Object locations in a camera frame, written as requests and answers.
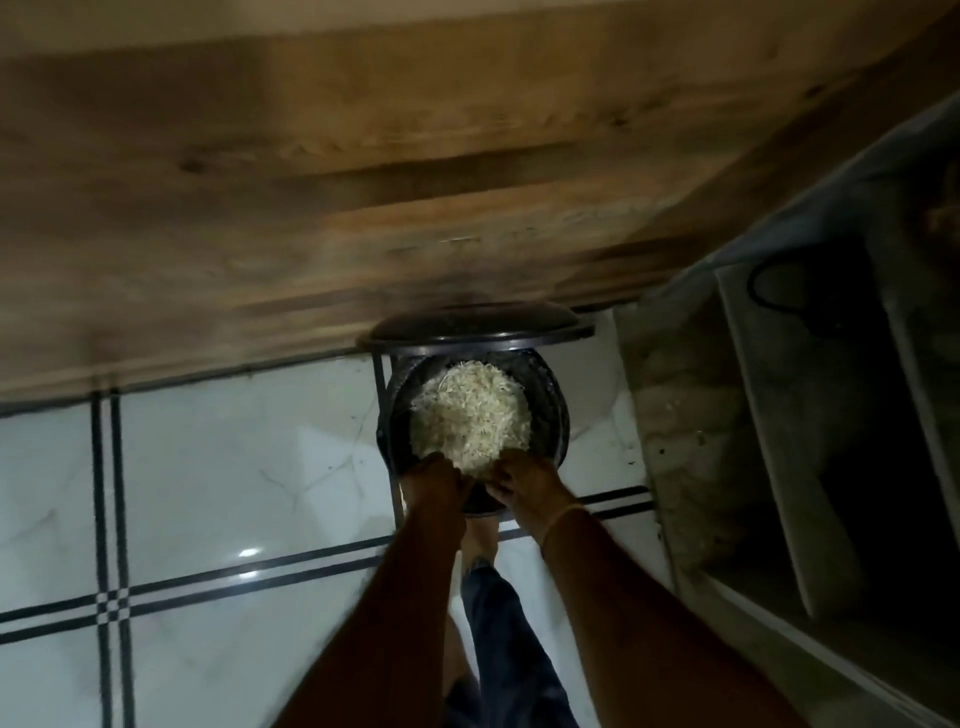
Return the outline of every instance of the white tile floor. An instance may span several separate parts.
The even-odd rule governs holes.
[[[564,480],[668,582],[636,487],[645,471],[612,316],[598,317],[595,338],[542,353],[570,407]],[[268,725],[394,530],[370,359],[129,394],[97,411],[103,477],[90,406],[0,420],[5,724]],[[581,725],[596,725],[536,546],[505,541],[497,566]],[[451,610],[466,625],[456,591]]]

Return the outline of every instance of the wrist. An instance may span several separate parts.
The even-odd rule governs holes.
[[[573,502],[568,504],[562,510],[558,511],[553,516],[551,521],[545,525],[544,529],[540,533],[540,537],[537,539],[537,544],[540,547],[540,555],[543,556],[544,561],[547,558],[547,549],[549,545],[556,542],[558,539],[563,539],[564,532],[566,532],[567,527],[582,518],[592,520],[593,516],[587,510],[587,507],[582,503]]]
[[[453,545],[454,550],[460,545],[467,528],[464,514],[459,510],[429,500],[418,502],[410,508],[404,525],[407,523],[427,540],[442,546]]]

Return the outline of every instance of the hand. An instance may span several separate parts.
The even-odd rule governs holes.
[[[427,455],[400,479],[407,514],[422,512],[442,525],[453,526],[457,538],[464,531],[464,503],[473,481],[439,452]]]
[[[541,546],[547,529],[563,510],[577,503],[550,460],[518,449],[500,453],[487,492],[508,506],[516,522]]]

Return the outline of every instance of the black pot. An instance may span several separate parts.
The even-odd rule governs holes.
[[[530,408],[530,452],[558,468],[570,442],[570,415],[553,372],[533,349],[400,358],[390,377],[377,422],[376,443],[391,476],[399,478],[419,462],[410,446],[410,403],[433,376],[464,361],[481,361],[502,370],[523,387]],[[477,483],[467,499],[469,517],[489,516],[504,506]]]

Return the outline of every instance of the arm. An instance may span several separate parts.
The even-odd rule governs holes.
[[[491,494],[540,544],[605,728],[788,726],[789,703],[627,555],[544,459],[510,450]]]
[[[467,486],[442,457],[404,476],[403,526],[275,728],[440,724],[444,618]]]

